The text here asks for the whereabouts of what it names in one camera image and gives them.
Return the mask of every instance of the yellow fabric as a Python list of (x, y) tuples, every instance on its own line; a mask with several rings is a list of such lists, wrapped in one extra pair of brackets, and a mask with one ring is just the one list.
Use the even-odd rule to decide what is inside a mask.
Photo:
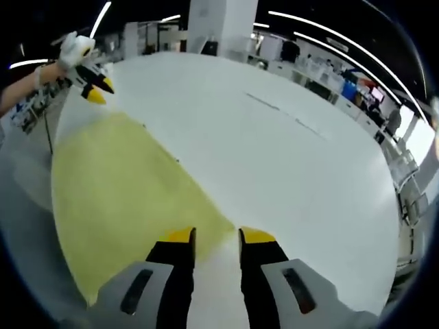
[(60, 244), (89, 304), (161, 237), (196, 227), (200, 260), (234, 230), (176, 160), (124, 114), (62, 141), (52, 180)]

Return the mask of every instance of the black ceiling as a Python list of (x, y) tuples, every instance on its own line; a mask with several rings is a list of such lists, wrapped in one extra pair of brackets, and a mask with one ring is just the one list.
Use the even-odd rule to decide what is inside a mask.
[[(2, 32), (4, 36), (8, 36), (8, 40), (3, 42), (1, 65), (5, 68), (17, 60), (56, 57), (58, 48), (51, 47), (50, 42), (72, 30), (90, 29), (105, 2), (75, 0), (70, 4), (55, 0), (9, 1), (2, 8)], [(330, 35), (305, 23), (269, 15), (268, 11), (293, 14), (330, 27), (375, 54), (399, 76), (417, 98), (425, 101), (424, 79), (406, 37), (411, 36), (416, 43), (423, 62), (427, 63), (425, 73), (432, 76), (437, 65), (434, 58), (436, 45), (431, 40), (437, 39), (434, 32), (438, 28), (432, 23), (437, 20), (434, 17), (437, 11), (432, 8), (431, 1), (419, 0), (411, 5), (404, 5), (402, 2), (407, 3), (396, 0), (259, 0), (256, 22), (269, 24), (271, 32), (289, 36), (296, 31), (320, 40)], [(129, 21), (159, 20), (175, 14), (183, 16), (184, 25), (187, 23), (189, 5), (190, 0), (113, 0), (97, 34), (122, 30), (123, 25)], [(401, 33), (398, 26), (403, 27), (405, 32)], [(25, 58), (21, 57), (19, 51), (20, 42), (24, 45)], [(391, 88), (401, 89), (368, 56), (354, 47), (349, 47), (349, 54)], [(22, 70), (16, 70), (20, 74), (29, 69), (23, 67)], [(426, 80), (427, 95), (430, 96), (434, 88), (428, 76)]]

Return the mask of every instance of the office chair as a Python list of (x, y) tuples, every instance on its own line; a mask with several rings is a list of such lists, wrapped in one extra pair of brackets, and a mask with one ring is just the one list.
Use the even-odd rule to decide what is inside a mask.
[(427, 195), (424, 193), (414, 201), (410, 199), (405, 200), (405, 208), (407, 214), (404, 218), (407, 225), (414, 229), (420, 221), (420, 218), (425, 215), (428, 209)]
[(419, 171), (419, 167), (408, 149), (389, 163), (389, 169), (397, 193), (400, 193), (405, 183)]

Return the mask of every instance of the white pillar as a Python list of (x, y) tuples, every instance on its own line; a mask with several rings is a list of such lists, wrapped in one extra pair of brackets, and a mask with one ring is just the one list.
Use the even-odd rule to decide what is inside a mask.
[(123, 58), (133, 58), (138, 56), (138, 24), (137, 22), (127, 23), (123, 30)]
[(250, 42), (258, 0), (191, 0), (188, 52), (196, 52), (203, 40), (218, 42), (218, 55), (231, 57), (245, 51)]

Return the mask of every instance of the office desk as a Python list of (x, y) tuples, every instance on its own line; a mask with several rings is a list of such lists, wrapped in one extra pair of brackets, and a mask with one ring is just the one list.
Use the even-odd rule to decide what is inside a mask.
[[(126, 112), (236, 227), (273, 234), (349, 308), (381, 312), (398, 257), (398, 206), (385, 158), (356, 122), (309, 90), (224, 58), (158, 53), (116, 63), (112, 79), (107, 108), (70, 92), (56, 142)], [(238, 254), (236, 234), (197, 264), (188, 326), (208, 317), (242, 328)]]

